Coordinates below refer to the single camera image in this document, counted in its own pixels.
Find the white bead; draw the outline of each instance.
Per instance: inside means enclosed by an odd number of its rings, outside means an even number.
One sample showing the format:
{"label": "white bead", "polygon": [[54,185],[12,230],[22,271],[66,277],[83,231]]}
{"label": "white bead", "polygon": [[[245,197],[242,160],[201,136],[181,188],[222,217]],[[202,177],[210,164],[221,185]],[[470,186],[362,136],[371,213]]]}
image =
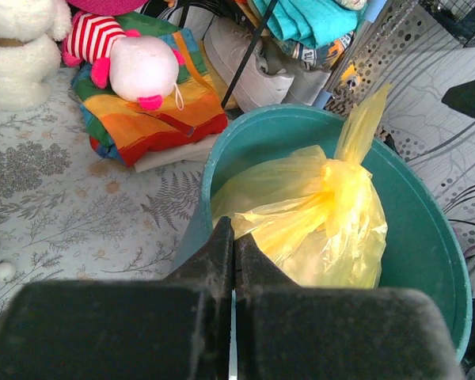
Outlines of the white bead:
{"label": "white bead", "polygon": [[16,268],[11,263],[0,264],[0,283],[8,283],[12,281],[16,274]]}

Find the folded cloth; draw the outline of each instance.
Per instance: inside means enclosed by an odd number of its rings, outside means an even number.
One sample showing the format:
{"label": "folded cloth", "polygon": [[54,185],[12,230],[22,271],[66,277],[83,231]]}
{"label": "folded cloth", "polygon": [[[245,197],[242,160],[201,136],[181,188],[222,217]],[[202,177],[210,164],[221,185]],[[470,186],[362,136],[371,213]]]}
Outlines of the folded cloth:
{"label": "folded cloth", "polygon": [[318,49],[309,49],[303,44],[294,41],[280,41],[275,39],[276,44],[283,53],[293,59],[306,62],[310,69],[330,70],[352,41],[353,32],[345,34],[330,44]]}
{"label": "folded cloth", "polygon": [[179,146],[177,148],[163,150],[162,152],[149,152],[142,156],[134,164],[137,173],[157,168],[159,166],[172,164],[178,161],[205,162],[211,152],[218,135],[207,136],[204,140],[193,144]]}
{"label": "folded cloth", "polygon": [[[270,0],[249,0],[264,15]],[[317,49],[357,27],[360,12],[339,6],[334,0],[279,0],[268,20],[278,40],[296,40]]]}
{"label": "folded cloth", "polygon": [[[226,114],[190,30],[178,31],[166,21],[138,13],[116,19],[124,29],[138,29],[144,36],[161,38],[183,55],[185,66],[180,67],[177,83],[184,108],[177,108],[171,94],[157,111],[145,112],[138,104],[118,97],[110,86],[98,89],[89,77],[91,66],[87,64],[72,81],[72,87],[82,103],[92,148],[102,157],[131,166],[148,151],[195,143],[222,132],[228,124]],[[187,130],[193,133],[188,136],[182,132]]]}

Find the white sneaker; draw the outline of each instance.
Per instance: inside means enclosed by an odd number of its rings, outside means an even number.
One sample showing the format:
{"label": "white sneaker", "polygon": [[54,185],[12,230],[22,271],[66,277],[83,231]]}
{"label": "white sneaker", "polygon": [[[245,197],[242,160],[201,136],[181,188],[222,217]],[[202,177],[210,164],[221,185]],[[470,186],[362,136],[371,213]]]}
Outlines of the white sneaker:
{"label": "white sneaker", "polygon": [[[251,39],[246,29],[227,18],[215,20],[207,30],[204,37],[207,57],[227,85],[238,71]],[[259,40],[233,92],[243,112],[281,103],[294,81],[294,75],[285,69],[267,74],[268,62],[262,50],[262,40]]]}
{"label": "white sneaker", "polygon": [[313,105],[317,95],[329,80],[331,71],[309,70],[308,64],[298,59],[288,59],[284,65],[295,79],[283,103]]}

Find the teal bucket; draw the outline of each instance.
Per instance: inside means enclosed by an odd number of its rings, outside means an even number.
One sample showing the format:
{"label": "teal bucket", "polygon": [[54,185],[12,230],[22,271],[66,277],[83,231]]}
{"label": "teal bucket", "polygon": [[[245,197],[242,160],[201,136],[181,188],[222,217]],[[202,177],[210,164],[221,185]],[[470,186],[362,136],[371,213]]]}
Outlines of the teal bucket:
{"label": "teal bucket", "polygon": [[[316,108],[259,108],[235,120],[218,138],[204,169],[199,204],[173,261],[182,265],[213,230],[211,197],[234,175],[260,162],[319,144],[334,155],[343,120]],[[389,224],[381,287],[429,295],[450,330],[458,359],[468,344],[472,299],[468,272],[453,230],[431,193],[388,147],[374,142],[363,166],[373,174]]]}

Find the rainbow striped fabric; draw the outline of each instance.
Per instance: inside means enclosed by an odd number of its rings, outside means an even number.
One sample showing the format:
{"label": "rainbow striped fabric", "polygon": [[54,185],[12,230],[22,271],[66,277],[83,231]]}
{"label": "rainbow striped fabric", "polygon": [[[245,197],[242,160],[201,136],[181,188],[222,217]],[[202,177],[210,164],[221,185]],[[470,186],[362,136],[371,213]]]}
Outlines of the rainbow striped fabric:
{"label": "rainbow striped fabric", "polygon": [[183,55],[186,63],[180,67],[177,83],[184,108],[177,108],[173,93],[158,110],[145,112],[138,104],[118,97],[110,86],[98,89],[89,77],[91,65],[87,63],[73,79],[72,88],[81,101],[91,147],[101,157],[131,166],[148,151],[195,143],[221,133],[227,117],[192,32],[138,13],[116,19],[123,29],[161,38]]}

